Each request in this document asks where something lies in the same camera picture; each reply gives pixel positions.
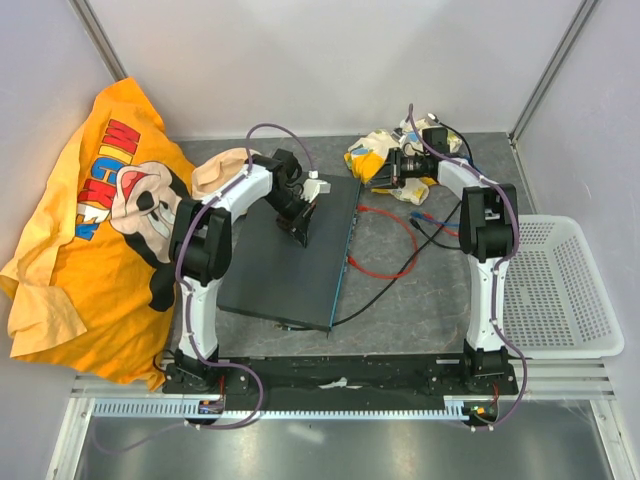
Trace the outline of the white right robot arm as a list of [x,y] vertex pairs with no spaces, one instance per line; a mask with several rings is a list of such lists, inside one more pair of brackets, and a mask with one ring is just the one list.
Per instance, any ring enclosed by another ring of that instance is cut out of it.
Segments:
[[458,381],[467,392],[483,392],[494,381],[488,363],[492,356],[506,356],[503,302],[506,272],[519,247],[517,193],[511,184],[488,179],[468,160],[427,143],[431,133],[446,141],[442,127],[409,133],[396,128],[395,145],[376,173],[365,184],[378,189],[403,187],[410,179],[430,178],[460,200],[459,244],[468,256],[471,272],[471,317],[465,340],[472,360],[458,368]]

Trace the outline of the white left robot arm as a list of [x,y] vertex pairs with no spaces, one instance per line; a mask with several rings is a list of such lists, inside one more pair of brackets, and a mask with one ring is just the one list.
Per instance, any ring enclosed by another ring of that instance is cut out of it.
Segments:
[[233,148],[210,158],[192,174],[193,195],[176,211],[170,259],[182,296],[181,338],[175,363],[185,367],[185,382],[208,393],[219,382],[216,302],[232,260],[232,228],[256,202],[277,213],[276,224],[298,244],[309,243],[309,225],[318,197],[331,186],[316,170],[298,183],[301,166],[293,153],[263,156]]

